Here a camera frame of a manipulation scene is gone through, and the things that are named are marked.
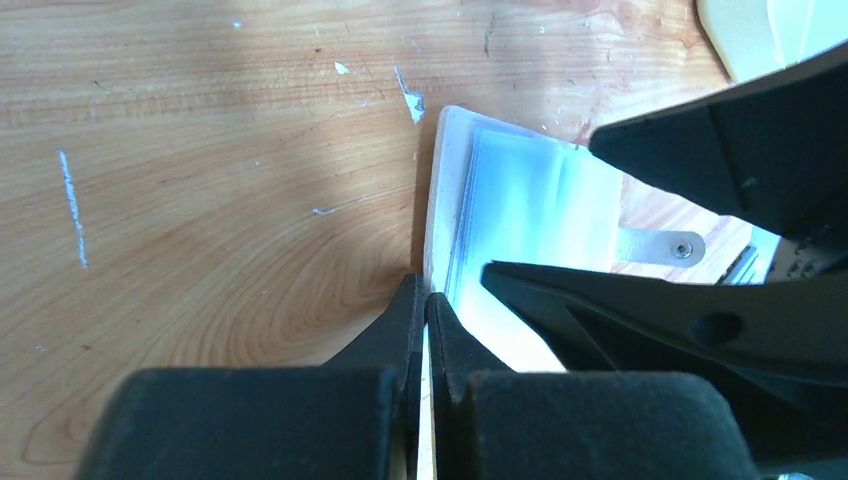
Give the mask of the white leather card holder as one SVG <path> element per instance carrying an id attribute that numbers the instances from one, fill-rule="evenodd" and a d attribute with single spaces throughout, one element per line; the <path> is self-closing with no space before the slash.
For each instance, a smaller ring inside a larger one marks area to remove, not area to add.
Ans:
<path id="1" fill-rule="evenodd" d="M 462 326 L 519 372 L 559 372 L 551 349 L 481 283 L 493 261 L 609 272 L 617 262 L 690 268 L 691 231 L 620 225 L 623 175 L 586 148 L 460 106 L 439 115 L 424 277 Z"/>

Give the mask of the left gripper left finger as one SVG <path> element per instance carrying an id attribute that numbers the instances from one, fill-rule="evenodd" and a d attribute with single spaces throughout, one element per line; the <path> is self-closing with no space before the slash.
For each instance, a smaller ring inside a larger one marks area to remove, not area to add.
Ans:
<path id="1" fill-rule="evenodd" d="M 108 402 L 79 479 L 412 479 L 426 285 L 310 367 L 149 368 Z"/>

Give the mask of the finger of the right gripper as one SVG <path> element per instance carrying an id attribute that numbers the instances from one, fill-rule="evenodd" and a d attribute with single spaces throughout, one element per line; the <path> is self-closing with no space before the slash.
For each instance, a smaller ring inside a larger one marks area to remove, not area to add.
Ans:
<path id="1" fill-rule="evenodd" d="M 847 233 L 847 46 L 598 128 L 597 158 L 794 240 Z"/>
<path id="2" fill-rule="evenodd" d="M 481 282 L 568 367 L 707 380 L 757 458 L 847 452 L 845 273 L 720 286 L 493 262 Z"/>

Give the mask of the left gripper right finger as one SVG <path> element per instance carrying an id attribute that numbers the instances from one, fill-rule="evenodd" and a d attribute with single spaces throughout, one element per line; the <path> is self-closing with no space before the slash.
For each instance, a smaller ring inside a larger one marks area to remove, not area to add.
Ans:
<path id="1" fill-rule="evenodd" d="M 682 373 L 517 373 L 426 304 L 441 479 L 756 479 L 725 399 Z"/>

